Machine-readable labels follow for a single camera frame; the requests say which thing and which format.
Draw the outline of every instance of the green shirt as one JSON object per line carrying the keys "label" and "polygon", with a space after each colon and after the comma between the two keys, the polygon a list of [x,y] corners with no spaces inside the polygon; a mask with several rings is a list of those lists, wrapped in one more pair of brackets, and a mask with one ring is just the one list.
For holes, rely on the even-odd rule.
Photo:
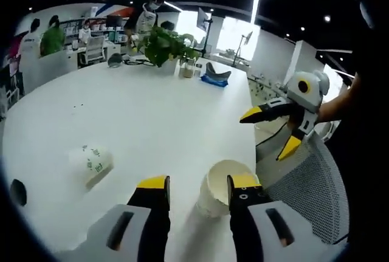
{"label": "green shirt", "polygon": [[43,51],[41,55],[44,57],[45,55],[63,50],[64,42],[65,34],[61,28],[49,28],[42,37],[41,47]]}

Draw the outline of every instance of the gray mesh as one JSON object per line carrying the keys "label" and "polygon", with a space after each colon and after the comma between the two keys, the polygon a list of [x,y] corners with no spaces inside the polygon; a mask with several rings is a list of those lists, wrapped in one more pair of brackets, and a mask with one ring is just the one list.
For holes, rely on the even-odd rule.
{"label": "gray mesh", "polygon": [[314,133],[296,153],[275,159],[290,131],[285,126],[256,148],[256,173],[273,200],[281,200],[311,222],[313,232],[332,244],[348,233],[345,188],[331,153]]}

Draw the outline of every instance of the window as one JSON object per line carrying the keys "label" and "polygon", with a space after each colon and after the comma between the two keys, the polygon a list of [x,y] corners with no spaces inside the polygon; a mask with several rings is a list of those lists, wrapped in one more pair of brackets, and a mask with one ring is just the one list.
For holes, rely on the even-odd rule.
{"label": "window", "polygon": [[260,34],[260,27],[251,25],[248,22],[226,17],[223,20],[216,48],[219,50],[233,49],[236,51],[239,47],[242,35],[247,36],[251,31],[253,34],[247,45],[244,44],[243,38],[240,57],[243,57],[246,60],[252,60],[254,50],[256,48],[256,42],[258,41],[258,35]]}
{"label": "window", "polygon": [[340,89],[343,86],[343,79],[328,64],[324,66],[324,73],[326,73],[329,78],[329,90],[327,95],[324,95],[323,102],[329,102],[339,95]]}
{"label": "window", "polygon": [[192,34],[195,40],[200,43],[203,37],[207,34],[197,28],[197,12],[193,11],[182,11],[178,16],[176,31],[178,34]]}

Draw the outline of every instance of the white paper cup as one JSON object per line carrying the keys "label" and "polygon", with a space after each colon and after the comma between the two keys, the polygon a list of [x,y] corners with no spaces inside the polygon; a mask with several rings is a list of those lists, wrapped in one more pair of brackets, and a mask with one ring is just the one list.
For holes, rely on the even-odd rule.
{"label": "white paper cup", "polygon": [[72,150],[69,162],[87,188],[99,183],[114,167],[111,152],[97,145],[83,145]]}
{"label": "white paper cup", "polygon": [[248,166],[235,160],[222,160],[214,164],[202,181],[196,203],[201,214],[209,218],[229,214],[227,176],[236,174],[250,174],[258,181]]}

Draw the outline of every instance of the white table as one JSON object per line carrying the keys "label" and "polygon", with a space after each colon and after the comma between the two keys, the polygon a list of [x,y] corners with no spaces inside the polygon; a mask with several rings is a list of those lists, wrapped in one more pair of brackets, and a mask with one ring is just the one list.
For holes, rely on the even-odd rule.
{"label": "white table", "polygon": [[[208,62],[199,61],[203,67]],[[253,125],[239,123],[251,107],[246,73],[213,65],[217,72],[232,71],[225,88],[159,76],[155,67],[109,69],[100,63],[48,82],[9,111],[6,180],[26,185],[21,211],[49,249],[74,248],[104,212],[127,203],[141,179],[167,174],[171,230],[165,261],[184,261],[187,251],[201,261],[235,261],[229,216],[209,221],[194,208],[214,163],[234,159],[255,169]],[[111,150],[115,168],[87,192],[67,154],[92,143]]]}

